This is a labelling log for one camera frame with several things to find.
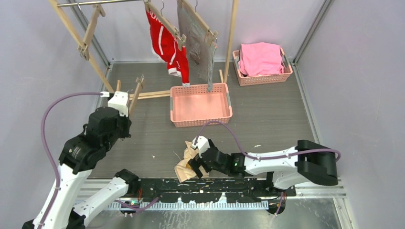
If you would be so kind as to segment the beige underwear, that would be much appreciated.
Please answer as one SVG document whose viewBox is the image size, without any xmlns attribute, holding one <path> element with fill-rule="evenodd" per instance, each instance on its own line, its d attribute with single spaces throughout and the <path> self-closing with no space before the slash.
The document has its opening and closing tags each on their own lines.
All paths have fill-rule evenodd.
<svg viewBox="0 0 405 229">
<path fill-rule="evenodd" d="M 186 148 L 184 150 L 183 159 L 174 167 L 174 171 L 180 183 L 191 178 L 197 177 L 188 162 L 199 155 L 199 149 L 193 149 L 190 141 L 185 141 Z"/>
</svg>

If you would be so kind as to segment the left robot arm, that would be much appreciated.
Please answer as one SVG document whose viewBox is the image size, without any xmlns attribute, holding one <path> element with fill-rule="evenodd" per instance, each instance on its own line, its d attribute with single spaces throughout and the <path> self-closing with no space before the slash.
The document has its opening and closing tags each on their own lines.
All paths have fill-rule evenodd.
<svg viewBox="0 0 405 229">
<path fill-rule="evenodd" d="M 83 126 L 83 132 L 69 139 L 60 154 L 57 167 L 58 191 L 49 211 L 53 194 L 35 219 L 23 224 L 24 229 L 84 229 L 110 203 L 126 195 L 135 196 L 140 190 L 139 177 L 127 169 L 117 172 L 110 182 L 87 200 L 76 204 L 81 186 L 98 161 L 120 138 L 129 138 L 131 120 L 112 107 L 100 107 Z"/>
</svg>

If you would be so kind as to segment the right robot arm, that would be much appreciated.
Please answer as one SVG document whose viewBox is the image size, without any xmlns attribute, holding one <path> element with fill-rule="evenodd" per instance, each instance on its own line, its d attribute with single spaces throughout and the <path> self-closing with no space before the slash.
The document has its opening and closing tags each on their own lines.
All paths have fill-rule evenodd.
<svg viewBox="0 0 405 229">
<path fill-rule="evenodd" d="M 188 165 L 201 178 L 203 172 L 218 171 L 229 177 L 251 177 L 270 173 L 266 192 L 277 196 L 291 186 L 312 182 L 321 186 L 338 184 L 339 151 L 309 140 L 299 140 L 296 146 L 267 153 L 221 152 L 209 138 L 199 137 L 192 143 L 198 153 Z"/>
</svg>

